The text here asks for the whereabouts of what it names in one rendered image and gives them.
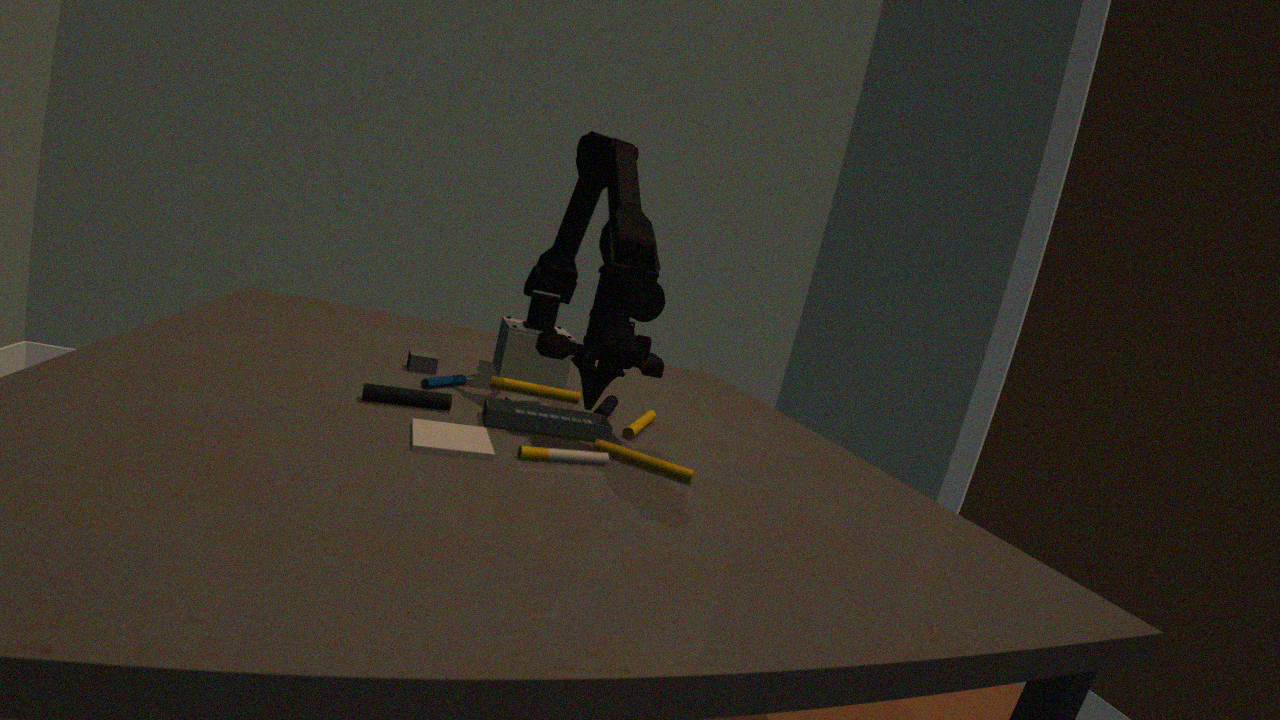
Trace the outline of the grey keyboard with keys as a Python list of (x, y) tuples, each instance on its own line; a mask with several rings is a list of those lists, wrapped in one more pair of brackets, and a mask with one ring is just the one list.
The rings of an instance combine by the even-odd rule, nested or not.
[(603, 414), (488, 396), (483, 407), (483, 420), (484, 427), (593, 443), (595, 439), (611, 443), (613, 430), (611, 421)]

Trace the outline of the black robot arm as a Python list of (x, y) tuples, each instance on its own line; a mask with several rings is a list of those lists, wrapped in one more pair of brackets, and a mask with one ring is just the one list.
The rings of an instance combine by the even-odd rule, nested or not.
[[(666, 293), (657, 282), (660, 263), (655, 234), (641, 208), (637, 154), (634, 143), (593, 131), (580, 138), (576, 158), (579, 182), (556, 243), (541, 254), (524, 287), (524, 293), (532, 297), (527, 322), (524, 322), (526, 328), (557, 334), (554, 325), (559, 304), (570, 304), (577, 284), (573, 259), (605, 187), (609, 220), (602, 228), (599, 240), (604, 264), (598, 270), (602, 274), (594, 305), (637, 322), (652, 322), (663, 311)], [(631, 369), (634, 360), (646, 361), (652, 337), (636, 336), (634, 328), (634, 322), (626, 322), (625, 327), (612, 325), (612, 318), (603, 316), (593, 340), (602, 365)]]

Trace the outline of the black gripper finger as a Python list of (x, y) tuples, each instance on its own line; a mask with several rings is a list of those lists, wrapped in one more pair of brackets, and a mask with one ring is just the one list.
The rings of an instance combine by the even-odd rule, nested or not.
[(579, 368), (579, 373), (580, 373), (581, 383), (582, 383), (584, 407), (585, 407), (585, 410), (588, 410), (589, 406), (590, 406), (590, 404), (591, 404), (593, 386), (594, 386), (594, 379), (595, 379), (598, 369), (596, 369), (596, 366), (579, 365), (579, 363), (576, 363), (573, 360), (573, 357), (571, 357), (571, 361), (575, 364), (575, 366)]
[(598, 372), (594, 379), (591, 404), (588, 410), (593, 409), (593, 406), (596, 404), (596, 400), (602, 396), (605, 387), (611, 384), (611, 380), (614, 380), (614, 378), (620, 375), (625, 377), (625, 372), (614, 372), (607, 369), (600, 363), (598, 363), (596, 369)]

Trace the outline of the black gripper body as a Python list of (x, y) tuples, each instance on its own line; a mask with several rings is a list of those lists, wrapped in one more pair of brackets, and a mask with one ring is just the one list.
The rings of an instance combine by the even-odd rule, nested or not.
[[(602, 323), (603, 316), (611, 316), (612, 325), (621, 325), (621, 327), (625, 327), (625, 323), (630, 320), (630, 316), (626, 316), (622, 313), (607, 307), (596, 306), (594, 304), (589, 316), (590, 320), (588, 324), (588, 332), (582, 340), (584, 345), (571, 342), (564, 334), (556, 334), (547, 331), (541, 331), (541, 333), (538, 334), (538, 341), (535, 345), (538, 354), (544, 357), (554, 357), (561, 360), (563, 360), (570, 355), (573, 355), (573, 360), (579, 363), (579, 365), (595, 366), (595, 363), (598, 360), (598, 348), (593, 343), (593, 340), (598, 325), (600, 325)], [(652, 375), (657, 378), (662, 378), (664, 372), (664, 363), (655, 354), (649, 354), (646, 361), (634, 360), (632, 366), (639, 368), (640, 372), (643, 372), (643, 375)]]

